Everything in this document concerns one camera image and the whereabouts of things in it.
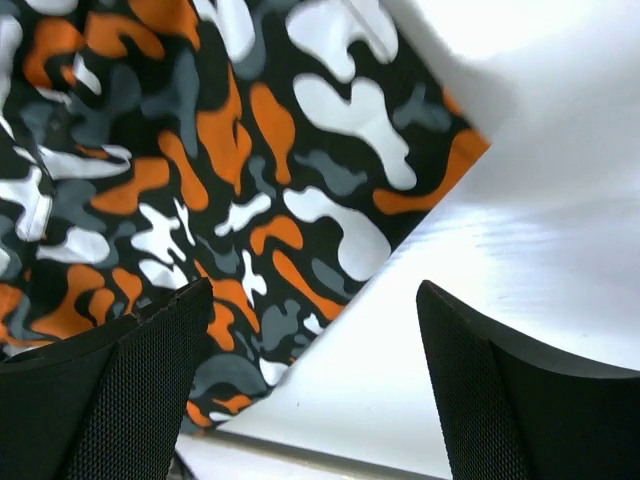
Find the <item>gray patch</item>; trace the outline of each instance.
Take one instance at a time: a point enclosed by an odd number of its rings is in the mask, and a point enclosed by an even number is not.
[[[259,395],[269,390],[262,373],[253,363],[240,355],[221,353],[200,364],[189,398],[200,397],[211,387],[224,383],[246,395]]]
[[[338,165],[329,154],[321,150],[313,150],[307,157],[294,155],[293,158],[299,164],[320,172],[329,190],[341,197],[352,194],[359,185],[367,181],[365,172],[353,173],[348,168]]]
[[[115,303],[113,307],[111,307],[111,311],[113,312],[114,318],[119,318],[122,316],[122,312],[124,312],[125,304],[122,302]]]
[[[309,340],[307,337],[305,337],[304,335],[302,335],[301,333],[299,333],[298,335],[296,335],[295,337],[293,337],[293,340],[298,344],[298,345],[302,345],[303,347],[309,345],[311,343],[311,340]]]
[[[269,195],[271,198],[276,198],[276,189],[269,185],[262,176],[266,166],[267,162],[264,158],[251,157],[249,160],[249,173],[253,177],[253,181],[256,183],[256,188],[258,190]]]
[[[196,238],[207,250],[209,250],[209,252],[211,252],[216,267],[221,271],[228,274],[233,274],[238,271],[240,257],[236,253],[236,248],[234,246],[231,247],[231,251],[229,253],[218,253],[211,247],[211,244],[206,238],[201,237],[200,235],[196,235]]]
[[[267,60],[264,32],[262,22],[264,17],[270,12],[287,13],[300,0],[264,0],[253,12],[253,29],[256,34],[255,42],[249,54],[241,61],[233,64],[233,70],[240,78],[245,80],[255,80],[262,70]]]
[[[251,337],[251,345],[253,345],[253,348],[256,351],[260,351],[260,342],[258,341],[258,339],[256,337]]]
[[[107,225],[84,211],[84,206],[89,203],[96,191],[96,187],[86,180],[73,179],[61,182],[56,189],[51,215],[64,218],[86,230],[104,232]]]
[[[43,102],[30,103],[20,110],[20,117],[36,143],[44,143],[49,117],[51,117],[53,110],[53,105]]]
[[[393,124],[397,128],[403,129],[410,123],[417,123],[429,130],[446,132],[451,127],[451,114],[442,105],[426,102],[426,94],[427,87],[423,83],[414,87],[407,103],[393,112]]]
[[[256,359],[256,356],[253,354],[253,349],[249,347],[249,344],[244,338],[244,335],[240,332],[236,332],[236,339],[244,346],[247,351],[247,358],[252,362]]]
[[[189,417],[187,417],[186,415],[182,417],[182,422],[180,423],[180,433],[184,433],[186,435],[194,435],[199,431],[200,429],[196,426],[195,423],[191,421]]]
[[[82,145],[97,147],[109,143],[111,123],[140,103],[142,91],[135,72],[126,65],[117,64],[111,72],[109,97],[103,110],[89,108],[75,93],[69,97],[69,112],[84,117],[84,123],[73,127],[71,136]]]
[[[296,347],[296,348],[292,348],[291,349],[291,356],[293,358],[300,358],[300,356],[304,353],[304,351],[307,349],[307,347]]]
[[[20,9],[10,0],[0,0],[0,15],[20,16]]]
[[[287,299],[284,302],[284,313],[275,305],[267,308],[262,315],[262,346],[267,352],[278,348],[283,338],[298,331],[298,302]]]
[[[147,117],[172,114],[180,120],[180,138],[190,157],[198,155],[195,111],[199,89],[196,62],[193,55],[185,50],[176,60],[167,87],[157,95],[148,96],[140,105],[143,115]]]
[[[0,276],[3,281],[13,280],[15,277],[20,275],[20,272],[22,271],[22,260],[20,260],[20,255],[2,241],[4,236],[13,231],[14,228],[15,224],[9,217],[5,217],[4,215],[0,216],[0,248],[9,255],[7,268],[2,273],[2,276]]]
[[[109,255],[102,262],[96,264],[97,268],[113,268],[120,262],[118,249],[116,248],[116,240],[119,238],[128,238],[135,235],[138,231],[136,226],[131,222],[122,222],[118,225],[116,232],[107,240],[109,243]]]
[[[142,309],[151,303],[151,299],[148,297],[139,298],[136,300],[136,309]]]
[[[318,258],[311,260],[311,269],[313,274],[322,282],[325,287],[330,288],[341,297],[350,300],[353,295],[347,293],[344,289],[344,278],[329,265]]]
[[[32,340],[42,340],[42,335],[32,332],[29,328],[25,327],[25,320],[31,310],[31,300],[27,295],[23,295],[20,299],[20,304],[11,315],[11,318],[7,322],[7,329],[13,338],[24,342],[30,342]]]

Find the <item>orange patch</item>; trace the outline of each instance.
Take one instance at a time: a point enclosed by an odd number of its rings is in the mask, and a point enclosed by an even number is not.
[[[464,130],[453,139],[444,178],[433,192],[412,197],[397,192],[376,189],[373,192],[373,202],[382,213],[387,215],[429,211],[449,193],[487,148],[489,148],[489,144],[475,130]]]
[[[76,145],[76,150],[87,157],[101,158],[103,160],[109,158],[109,154],[107,152],[104,150],[98,150],[97,148],[85,148],[82,145]]]
[[[188,0],[129,0],[133,13],[154,32],[181,35],[189,39],[193,48],[200,48],[198,15]]]
[[[22,300],[22,292],[6,283],[0,284],[0,301],[2,303],[2,311],[0,312],[0,345],[8,343],[9,345],[24,346],[24,342],[17,341],[9,333],[9,329],[4,324],[6,317],[13,312]]]
[[[124,268],[117,267],[111,273],[118,288],[129,299],[125,314],[133,310],[136,300],[142,295],[142,280],[137,275],[127,272]]]
[[[175,163],[180,172],[180,192],[184,202],[191,210],[202,211],[209,205],[209,195],[202,182],[191,168],[184,146],[180,139],[169,131],[158,137],[160,151]]]
[[[217,400],[213,399],[214,403],[223,406],[226,408],[232,415],[237,415],[242,410],[251,405],[252,401],[246,395],[235,395],[231,397],[229,400]]]
[[[219,302],[213,302],[214,317],[209,324],[207,333],[225,352],[233,350],[235,342],[229,333],[229,326],[233,323],[233,312]]]
[[[209,282],[213,287],[213,296],[218,300],[232,303],[236,307],[238,307],[238,309],[240,309],[242,314],[249,321],[249,324],[251,325],[253,330],[255,332],[259,332],[260,323],[258,323],[256,313],[251,308],[251,305],[249,305],[249,299],[247,298],[247,294],[244,292],[244,288],[242,288],[242,284],[232,278],[226,278],[224,280],[214,280],[209,276],[200,262],[198,262],[197,260],[194,260],[193,262],[200,275],[209,279]]]
[[[278,273],[282,275],[282,278],[311,300],[328,320],[333,320],[340,314],[344,307],[314,292],[304,278],[302,278],[302,275],[300,275],[300,272],[298,272],[293,262],[284,253],[275,250],[273,252],[273,264],[276,270],[278,270]]]
[[[211,419],[202,415],[200,409],[191,401],[187,402],[187,415],[189,415],[191,421],[200,428],[206,428],[213,425]]]
[[[251,109],[276,160],[276,180],[280,185],[286,185],[291,181],[287,158],[296,138],[293,117],[263,83],[251,88]]]
[[[240,195],[240,177],[244,164],[251,153],[251,137],[240,123],[242,103],[229,65],[229,98],[220,110],[198,112],[198,137],[211,159],[211,166],[225,182],[233,185],[236,195]]]
[[[145,26],[122,15],[89,13],[85,32],[87,46],[103,57],[125,57],[127,47],[121,37],[129,37],[147,57],[164,58],[160,39]]]
[[[77,83],[76,74],[73,73],[73,67],[71,65],[65,65],[60,68],[60,73],[62,74],[62,78],[67,82],[70,86],[75,87]]]
[[[104,324],[107,320],[107,313],[115,299],[116,296],[108,288],[101,288],[93,293],[89,302],[89,313],[98,325]]]
[[[278,215],[266,225],[256,227],[251,232],[251,248],[258,255],[264,252],[264,243],[267,238],[275,237],[290,247],[300,250],[303,245],[302,232],[296,222],[284,215]]]
[[[455,98],[453,98],[453,96],[451,95],[451,92],[446,88],[442,90],[442,102],[444,103],[445,108],[454,115],[462,115],[460,106],[456,102]]]
[[[34,331],[63,340],[93,327],[88,318],[77,312],[75,304],[83,293],[103,287],[104,278],[91,267],[72,265],[67,272],[67,285],[62,303],[50,314],[36,319],[32,325]]]
[[[76,52],[83,44],[82,34],[69,21],[53,17],[42,19],[33,33],[33,49],[24,60],[25,78],[34,87],[53,88],[45,71],[47,61],[56,55]],[[68,72],[61,74],[70,83]]]
[[[142,192],[167,183],[169,165],[164,158],[136,158],[133,161],[133,178],[96,195],[91,199],[91,205],[96,210],[114,215],[131,215],[138,210],[138,198]]]

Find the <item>black mesh object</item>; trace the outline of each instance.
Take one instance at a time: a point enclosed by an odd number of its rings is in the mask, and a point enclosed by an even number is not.
[[[0,479],[165,480],[211,316],[198,280],[0,364]]]
[[[640,478],[640,372],[539,342],[431,282],[417,306],[454,480]]]

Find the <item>white sheet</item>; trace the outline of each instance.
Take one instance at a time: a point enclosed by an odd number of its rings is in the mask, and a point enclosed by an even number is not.
[[[365,18],[370,1],[353,0]],[[224,428],[450,478],[414,311],[421,279],[640,368],[640,2],[387,4],[494,146],[272,397]]]

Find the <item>camouflage fabric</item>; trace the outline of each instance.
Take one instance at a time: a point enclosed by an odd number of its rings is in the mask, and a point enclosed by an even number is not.
[[[183,431],[268,395],[487,148],[369,5],[0,0],[0,343],[206,276]]]

